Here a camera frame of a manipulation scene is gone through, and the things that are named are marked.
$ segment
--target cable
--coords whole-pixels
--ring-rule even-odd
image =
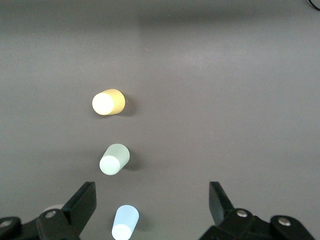
[[[314,7],[316,10],[320,11],[320,8],[317,7],[311,0],[308,0],[312,7]]]

